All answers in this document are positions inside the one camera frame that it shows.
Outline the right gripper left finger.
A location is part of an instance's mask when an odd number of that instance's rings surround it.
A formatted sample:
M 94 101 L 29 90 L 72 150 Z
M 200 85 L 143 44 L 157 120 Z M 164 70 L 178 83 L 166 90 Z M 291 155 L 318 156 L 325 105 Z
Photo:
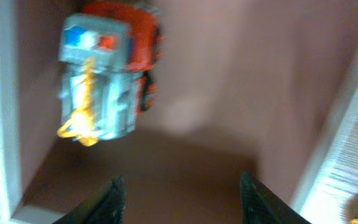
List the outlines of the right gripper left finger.
M 53 224 L 123 224 L 126 195 L 123 177 L 115 176 Z

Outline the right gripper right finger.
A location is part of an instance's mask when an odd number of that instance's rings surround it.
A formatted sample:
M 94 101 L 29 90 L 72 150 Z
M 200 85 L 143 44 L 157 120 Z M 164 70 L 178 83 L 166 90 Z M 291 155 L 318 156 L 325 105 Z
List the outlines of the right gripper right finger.
M 239 185 L 243 224 L 310 224 L 249 173 L 242 173 Z

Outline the grey red toy truck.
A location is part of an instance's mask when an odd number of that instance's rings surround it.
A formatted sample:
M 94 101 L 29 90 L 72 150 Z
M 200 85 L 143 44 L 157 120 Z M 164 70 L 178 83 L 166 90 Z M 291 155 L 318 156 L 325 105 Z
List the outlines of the grey red toy truck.
M 88 1 L 65 19 L 59 137 L 92 146 L 135 130 L 137 116 L 154 102 L 160 15 L 146 1 Z

